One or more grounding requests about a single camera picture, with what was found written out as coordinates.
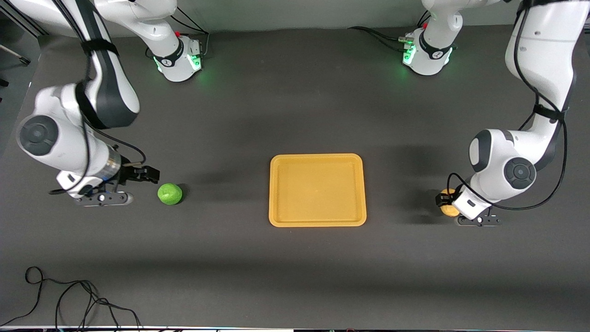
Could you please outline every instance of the green light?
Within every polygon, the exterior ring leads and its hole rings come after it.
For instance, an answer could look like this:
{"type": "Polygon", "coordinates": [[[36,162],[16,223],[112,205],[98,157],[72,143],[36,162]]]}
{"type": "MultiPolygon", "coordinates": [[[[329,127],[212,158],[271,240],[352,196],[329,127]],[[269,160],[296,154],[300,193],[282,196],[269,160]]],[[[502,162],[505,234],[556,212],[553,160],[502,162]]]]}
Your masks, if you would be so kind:
{"type": "Polygon", "coordinates": [[[444,64],[447,64],[448,63],[448,59],[451,57],[451,52],[453,52],[453,48],[452,47],[448,51],[447,59],[444,60],[444,64]]]}
{"type": "Polygon", "coordinates": [[[190,54],[186,55],[186,58],[188,59],[188,61],[191,64],[191,67],[197,71],[199,69],[201,69],[201,62],[199,62],[199,56],[192,56],[190,54]]]}
{"type": "Polygon", "coordinates": [[[156,57],[153,57],[153,61],[156,63],[156,66],[158,67],[158,71],[162,72],[162,68],[160,68],[160,64],[158,63],[158,61],[156,60],[156,57]]]}
{"type": "Polygon", "coordinates": [[[408,54],[404,56],[404,63],[411,64],[412,59],[414,59],[414,54],[416,54],[416,46],[412,45],[412,47],[409,50],[407,50],[406,53],[408,54]]]}

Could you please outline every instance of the black cable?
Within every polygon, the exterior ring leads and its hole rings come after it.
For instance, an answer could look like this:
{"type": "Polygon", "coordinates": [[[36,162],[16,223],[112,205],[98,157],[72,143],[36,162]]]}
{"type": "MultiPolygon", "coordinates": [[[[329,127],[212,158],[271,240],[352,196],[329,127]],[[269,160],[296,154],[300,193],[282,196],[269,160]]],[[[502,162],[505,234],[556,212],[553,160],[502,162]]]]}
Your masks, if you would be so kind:
{"type": "Polygon", "coordinates": [[[63,1],[61,1],[61,0],[52,0],[52,1],[55,4],[55,6],[57,7],[57,9],[60,11],[61,15],[69,23],[72,30],[74,30],[74,33],[76,34],[76,36],[78,36],[78,38],[80,40],[84,40],[84,35],[82,34],[82,30],[76,24],[74,17],[72,16],[72,14],[68,10],[68,8],[64,5],[63,1]]]}
{"type": "Polygon", "coordinates": [[[31,20],[28,16],[21,13],[21,11],[19,11],[18,8],[14,7],[14,5],[10,3],[10,1],[5,1],[5,2],[10,8],[12,8],[13,11],[17,12],[27,23],[29,23],[29,25],[32,26],[33,29],[37,30],[37,32],[39,32],[40,35],[48,35],[49,34],[45,29],[41,28],[37,23],[35,23],[33,20],[31,20]]]}
{"type": "Polygon", "coordinates": [[[195,25],[197,28],[199,28],[199,29],[200,29],[200,30],[201,30],[203,33],[205,33],[205,34],[209,34],[207,31],[203,30],[203,28],[201,28],[201,27],[200,27],[200,26],[199,26],[199,25],[198,25],[198,24],[197,24],[195,21],[193,21],[193,19],[192,19],[192,18],[190,18],[190,16],[189,16],[189,15],[187,15],[187,14],[186,14],[186,13],[185,13],[185,12],[184,12],[184,11],[183,11],[181,8],[180,8],[180,7],[177,7],[177,8],[178,8],[178,11],[182,13],[182,15],[186,16],[186,18],[187,18],[187,19],[188,19],[190,22],[192,22],[192,23],[193,23],[193,24],[194,24],[194,25],[195,25]]]}
{"type": "Polygon", "coordinates": [[[426,16],[426,13],[428,13],[428,11],[424,11],[424,13],[422,13],[422,16],[420,16],[420,19],[418,20],[418,23],[416,23],[416,26],[418,28],[420,27],[420,22],[422,22],[422,19],[426,16]]]}
{"type": "Polygon", "coordinates": [[[201,30],[201,29],[193,28],[192,26],[190,26],[190,25],[188,25],[188,24],[185,24],[185,23],[183,23],[183,22],[180,22],[180,21],[179,21],[177,18],[175,18],[174,16],[170,16],[170,18],[172,18],[172,19],[173,19],[174,21],[176,21],[178,24],[180,24],[180,25],[183,25],[183,26],[185,26],[185,27],[187,27],[187,28],[189,28],[189,29],[193,29],[193,30],[195,30],[195,31],[198,31],[198,32],[201,32],[201,33],[204,33],[204,34],[208,34],[208,32],[205,32],[205,30],[201,30]]]}
{"type": "MultiPolygon", "coordinates": [[[[520,65],[518,62],[518,47],[520,44],[520,38],[522,36],[522,31],[524,29],[525,26],[525,22],[526,22],[526,18],[529,15],[529,10],[528,9],[524,9],[524,13],[522,16],[522,20],[519,26],[519,30],[518,33],[516,34],[516,38],[514,39],[514,53],[513,53],[513,58],[514,58],[514,67],[516,69],[516,72],[518,73],[520,79],[522,80],[522,82],[525,83],[525,85],[532,90],[535,93],[535,103],[538,104],[539,103],[539,98],[544,99],[548,104],[551,105],[551,107],[553,108],[553,110],[555,112],[560,112],[560,110],[558,109],[558,107],[551,102],[547,97],[545,97],[543,94],[541,94],[541,92],[539,92],[539,90],[537,88],[535,88],[534,86],[532,86],[529,81],[526,80],[524,74],[522,73],[521,69],[520,69],[520,65]]],[[[529,115],[529,117],[526,119],[526,121],[520,126],[519,130],[521,130],[522,128],[525,127],[525,125],[531,120],[531,118],[533,118],[533,116],[535,115],[535,113],[531,113],[529,115]]],[[[478,192],[476,192],[475,190],[473,190],[469,184],[467,184],[467,182],[461,178],[461,176],[457,173],[451,173],[449,174],[448,178],[447,178],[447,192],[449,192],[449,188],[450,188],[450,182],[451,182],[451,178],[453,176],[457,177],[459,179],[459,181],[461,181],[462,185],[464,185],[467,189],[471,190],[472,193],[474,193],[479,199],[485,201],[487,204],[497,207],[499,209],[503,209],[503,210],[510,210],[510,211],[523,211],[523,210],[530,210],[530,209],[535,209],[539,206],[542,206],[543,204],[547,203],[551,198],[553,198],[553,196],[555,195],[555,193],[557,192],[557,190],[559,189],[559,187],[561,186],[561,183],[563,181],[563,178],[565,176],[565,170],[566,170],[566,165],[568,162],[568,127],[565,123],[565,120],[561,119],[558,120],[559,124],[563,127],[563,160],[562,160],[562,165],[561,165],[561,172],[559,174],[559,179],[557,181],[557,183],[555,184],[555,187],[553,188],[553,190],[551,191],[551,193],[541,202],[537,203],[537,204],[533,204],[530,206],[524,206],[524,207],[510,207],[510,206],[501,206],[498,205],[496,203],[492,203],[489,200],[485,199],[481,194],[479,194],[478,192]]]]}
{"type": "Polygon", "coordinates": [[[153,53],[152,53],[152,56],[149,56],[149,55],[148,55],[148,51],[151,51],[151,50],[149,49],[149,47],[146,47],[146,51],[145,51],[145,53],[144,53],[144,54],[145,54],[145,56],[146,56],[146,58],[153,58],[153,53]]]}
{"type": "Polygon", "coordinates": [[[137,325],[137,330],[139,331],[140,326],[142,325],[139,317],[137,316],[137,314],[135,313],[135,311],[128,309],[128,308],[124,308],[124,307],[120,307],[118,305],[112,304],[109,302],[109,300],[107,300],[104,297],[100,297],[98,295],[98,289],[96,288],[96,286],[94,286],[94,284],[89,281],[89,280],[73,280],[73,281],[67,281],[67,282],[63,282],[63,281],[58,281],[55,279],[51,279],[51,278],[45,278],[45,276],[43,275],[43,271],[37,267],[37,266],[30,266],[27,271],[25,272],[25,281],[30,284],[30,285],[39,285],[39,289],[37,291],[37,299],[35,300],[35,304],[33,305],[33,307],[31,308],[31,310],[29,310],[29,312],[27,312],[24,315],[20,315],[18,317],[15,317],[5,323],[3,323],[1,326],[5,326],[7,324],[10,324],[11,322],[19,319],[19,318],[23,318],[26,316],[29,316],[33,311],[35,311],[35,309],[37,308],[37,306],[39,305],[39,301],[41,299],[41,291],[43,288],[43,285],[47,282],[47,281],[51,281],[55,284],[59,284],[59,285],[68,285],[68,287],[65,289],[65,291],[63,291],[57,301],[57,304],[55,306],[55,330],[58,331],[59,330],[59,326],[58,326],[58,316],[59,316],[59,312],[60,312],[60,306],[61,306],[61,301],[64,298],[64,296],[66,295],[66,293],[68,293],[68,291],[70,291],[71,289],[73,289],[76,285],[79,285],[82,287],[82,289],[85,290],[86,293],[88,293],[88,295],[90,296],[88,304],[86,305],[86,310],[84,312],[84,317],[82,318],[82,321],[80,323],[80,325],[78,326],[78,329],[82,328],[84,329],[85,324],[86,324],[86,319],[90,313],[90,311],[92,310],[92,308],[94,307],[94,305],[98,304],[98,305],[103,305],[105,307],[108,307],[111,313],[111,318],[113,319],[113,322],[115,323],[115,325],[117,326],[117,328],[120,328],[120,324],[117,321],[116,317],[114,316],[114,312],[113,309],[117,309],[117,310],[122,310],[122,311],[129,311],[133,314],[133,318],[135,319],[135,323],[137,325]],[[39,272],[40,275],[40,279],[38,281],[31,281],[29,274],[31,273],[31,271],[36,270],[37,272],[39,272]]]}
{"type": "Polygon", "coordinates": [[[353,29],[353,30],[362,30],[362,31],[366,31],[368,33],[372,33],[372,34],[376,34],[379,37],[383,38],[383,39],[387,39],[387,40],[392,40],[392,41],[398,41],[398,39],[396,37],[390,37],[386,34],[383,34],[375,29],[371,29],[371,28],[367,28],[367,27],[360,27],[358,25],[354,26],[354,27],[350,27],[349,29],[353,29]]]}
{"type": "Polygon", "coordinates": [[[207,55],[207,52],[209,51],[209,38],[211,37],[211,34],[207,34],[207,39],[205,41],[205,51],[202,52],[202,56],[204,57],[205,55],[207,55]]]}
{"type": "Polygon", "coordinates": [[[539,92],[539,90],[536,87],[532,86],[532,84],[529,83],[529,81],[525,78],[524,74],[522,73],[522,70],[520,69],[520,65],[518,63],[518,48],[519,48],[519,44],[520,44],[520,38],[522,36],[522,31],[525,27],[526,18],[528,16],[529,16],[529,9],[524,9],[522,21],[520,22],[518,33],[516,34],[516,38],[514,39],[514,53],[513,53],[514,67],[515,67],[516,72],[518,73],[520,79],[522,80],[522,82],[524,82],[526,84],[526,86],[535,93],[536,103],[539,103],[539,97],[541,97],[549,105],[551,105],[551,107],[553,107],[554,111],[559,112],[558,107],[555,106],[555,104],[553,102],[551,102],[551,100],[549,100],[547,97],[545,97],[541,92],[539,92]]]}
{"type": "Polygon", "coordinates": [[[104,136],[104,137],[106,137],[108,139],[111,139],[112,141],[115,141],[117,143],[123,144],[126,147],[129,147],[131,149],[134,149],[135,151],[137,151],[142,156],[142,160],[141,161],[138,161],[138,162],[130,162],[129,164],[134,164],[134,165],[135,164],[142,164],[142,165],[145,164],[145,162],[147,160],[147,157],[146,157],[146,154],[143,153],[143,151],[140,148],[136,147],[135,145],[133,145],[131,143],[127,143],[127,142],[125,142],[125,141],[123,141],[121,139],[118,139],[116,137],[112,137],[111,135],[106,134],[106,133],[104,133],[104,132],[96,129],[88,120],[85,120],[85,122],[86,122],[86,125],[87,126],[91,127],[92,130],[94,130],[95,132],[99,133],[100,135],[102,135],[102,136],[104,136]]]}
{"type": "Polygon", "coordinates": [[[419,27],[419,28],[421,28],[421,27],[422,27],[422,25],[423,25],[424,23],[426,23],[426,20],[427,20],[427,19],[429,19],[429,18],[430,18],[430,14],[429,14],[428,16],[426,16],[426,18],[425,18],[423,21],[421,21],[421,22],[418,22],[418,27],[419,27]]]}
{"type": "Polygon", "coordinates": [[[37,35],[34,32],[32,32],[26,25],[24,25],[18,18],[16,18],[14,15],[8,12],[4,7],[0,6],[0,9],[2,9],[2,12],[4,14],[10,16],[23,30],[26,30],[28,33],[31,34],[31,36],[37,38],[37,35]]]}
{"type": "Polygon", "coordinates": [[[405,50],[403,48],[398,48],[398,47],[393,47],[389,44],[387,44],[386,42],[384,42],[384,40],[382,40],[381,38],[378,37],[378,35],[373,34],[372,29],[369,28],[364,28],[364,27],[350,27],[349,29],[354,29],[354,30],[361,30],[364,31],[366,33],[368,33],[369,35],[373,36],[373,38],[377,39],[381,44],[383,44],[385,47],[387,47],[390,50],[394,50],[394,51],[398,51],[398,52],[405,52],[405,50]]]}

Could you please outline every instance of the tray rim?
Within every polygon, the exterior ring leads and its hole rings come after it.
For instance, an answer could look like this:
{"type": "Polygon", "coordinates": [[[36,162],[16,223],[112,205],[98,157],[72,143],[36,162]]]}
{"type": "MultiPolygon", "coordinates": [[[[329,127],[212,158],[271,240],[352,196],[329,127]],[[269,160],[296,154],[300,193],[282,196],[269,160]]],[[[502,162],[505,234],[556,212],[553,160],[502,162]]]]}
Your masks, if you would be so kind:
{"type": "Polygon", "coordinates": [[[275,227],[358,227],[363,225],[367,219],[367,208],[366,208],[366,195],[365,195],[365,173],[363,170],[363,160],[362,158],[355,153],[337,153],[337,154],[280,154],[273,157],[270,161],[270,180],[268,184],[268,220],[270,223],[275,227]],[[360,193],[361,193],[361,216],[358,221],[354,222],[317,222],[310,224],[309,222],[299,222],[299,223],[282,223],[277,222],[274,219],[274,190],[273,188],[277,185],[275,170],[278,167],[278,163],[280,160],[283,159],[295,159],[295,158],[333,158],[333,157],[348,157],[355,159],[356,163],[355,166],[358,168],[358,172],[360,174],[360,178],[362,179],[360,193]]]}

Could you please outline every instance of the dark gray table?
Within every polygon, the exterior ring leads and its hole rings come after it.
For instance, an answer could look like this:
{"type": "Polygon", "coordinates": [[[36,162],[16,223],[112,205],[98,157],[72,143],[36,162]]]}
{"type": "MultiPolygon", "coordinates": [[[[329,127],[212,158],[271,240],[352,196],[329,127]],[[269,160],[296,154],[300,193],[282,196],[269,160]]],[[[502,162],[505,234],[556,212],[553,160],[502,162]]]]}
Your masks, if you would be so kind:
{"type": "MultiPolygon", "coordinates": [[[[146,325],[588,331],[583,44],[557,196],[532,211],[496,211],[504,224],[491,228],[458,227],[433,206],[449,172],[471,174],[467,148],[478,131],[518,128],[532,110],[532,93],[504,65],[510,31],[464,28],[435,77],[411,73],[359,31],[220,33],[203,72],[184,83],[167,82],[138,38],[115,40],[142,113],[110,133],[140,146],[162,182],[185,184],[188,197],[165,206],[156,185],[131,184],[129,206],[78,207],[47,195],[57,171],[13,140],[0,164],[0,317],[32,306],[36,287],[23,274],[38,265],[54,278],[94,281],[146,325]],[[272,227],[271,158],[318,152],[363,158],[367,222],[272,227]]],[[[83,67],[76,40],[43,40],[20,118],[40,88],[74,82],[83,67]]],[[[507,204],[544,198],[559,166],[507,204]]],[[[62,290],[47,286],[37,311],[15,324],[52,324],[62,290]]],[[[66,323],[78,324],[85,301],[81,291],[65,297],[66,323]]],[[[111,324],[106,310],[93,324],[111,324]]]]}

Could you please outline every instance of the yellow tray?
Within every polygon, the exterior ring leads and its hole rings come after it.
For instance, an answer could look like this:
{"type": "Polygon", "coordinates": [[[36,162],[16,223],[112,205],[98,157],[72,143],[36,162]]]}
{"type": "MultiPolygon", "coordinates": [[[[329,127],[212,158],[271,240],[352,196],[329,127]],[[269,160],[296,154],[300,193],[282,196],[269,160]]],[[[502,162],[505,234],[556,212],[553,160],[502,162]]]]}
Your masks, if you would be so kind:
{"type": "Polygon", "coordinates": [[[278,155],[270,162],[268,218],[274,226],[360,226],[366,217],[358,155],[278,155]]]}

